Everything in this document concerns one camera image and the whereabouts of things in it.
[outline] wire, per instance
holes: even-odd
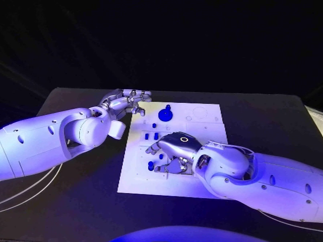
[[[6,210],[9,210],[11,208],[15,208],[15,207],[19,206],[21,204],[24,204],[30,199],[32,199],[32,198],[41,193],[41,191],[43,191],[43,190],[47,188],[47,186],[50,185],[50,183],[51,183],[54,177],[57,176],[57,172],[58,172],[58,170],[60,170],[60,167],[61,167],[61,164],[58,165],[58,168],[57,168],[56,174],[54,174],[54,176],[51,177],[51,179],[50,179],[47,185],[41,188],[41,190],[37,192],[37,194],[35,194],[34,196],[31,196],[25,201],[22,201],[21,203],[18,203],[17,205],[14,205],[14,206],[11,206],[11,207],[8,207],[8,208],[0,210],[0,213],[4,212],[4,211],[6,211]]]
[[[297,226],[297,225],[294,225],[294,224],[285,223],[285,222],[279,221],[278,219],[269,217],[262,211],[259,211],[259,212],[260,212],[268,218],[273,219],[273,220],[275,220],[276,222],[279,222],[279,223],[284,223],[284,224],[286,224],[286,225],[289,225],[289,226],[292,226],[292,227],[297,227],[297,228],[302,228],[302,229],[308,229],[308,230],[312,230],[312,231],[317,231],[317,232],[323,232],[323,230],[320,230],[320,229],[307,228],[307,227],[301,227],[301,226]]]
[[[14,197],[17,197],[21,193],[24,193],[34,185],[37,185],[38,184],[38,182],[44,179],[44,177],[50,174],[50,172],[53,171],[53,169],[54,169],[54,167],[50,169],[50,171],[47,172],[47,174],[43,176],[43,178],[30,186],[30,187],[27,187],[19,193],[17,193],[15,195],[12,195],[11,197],[8,197],[6,199],[4,199],[1,202],[0,202],[0,204],[1,203],[4,203],[4,202],[6,202],[8,200],[11,200]]]

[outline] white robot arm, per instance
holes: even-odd
[[[116,89],[99,105],[76,108],[18,121],[0,130],[0,180],[54,167],[100,145],[106,135],[119,139],[126,112],[144,116],[138,101],[151,101],[151,92]]]
[[[207,191],[250,208],[299,222],[323,223],[323,170],[291,159],[177,132],[145,150],[162,149],[170,163],[154,172],[193,174]]]

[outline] black table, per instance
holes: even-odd
[[[107,90],[57,88],[38,115],[95,106],[106,93]],[[154,91],[152,100],[217,103],[229,144],[323,169],[323,138],[298,97]],[[41,194],[0,213],[0,238],[106,241],[144,228],[191,225],[230,230],[269,241],[323,241],[323,233],[275,222],[236,201],[116,193],[129,119],[129,114],[120,119],[126,124],[122,139],[106,138],[99,147],[67,161]],[[0,182],[0,200],[41,176],[43,173]],[[28,198],[45,181],[0,209]],[[323,224],[312,228],[323,229]]]

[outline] white board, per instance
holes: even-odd
[[[172,118],[158,120],[158,111],[170,105]],[[139,102],[145,116],[132,115],[122,162],[118,193],[149,194],[194,198],[216,198],[191,175],[158,173],[148,170],[148,161],[154,166],[168,163],[165,154],[145,154],[145,149],[158,138],[172,132],[184,132],[203,144],[213,140],[227,143],[220,108],[217,104]]]

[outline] small blue piece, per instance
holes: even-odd
[[[148,170],[149,170],[149,171],[154,170],[154,162],[152,162],[152,161],[148,162]]]
[[[172,113],[170,111],[170,105],[165,105],[165,108],[158,112],[158,120],[167,122],[171,120],[171,117]]]

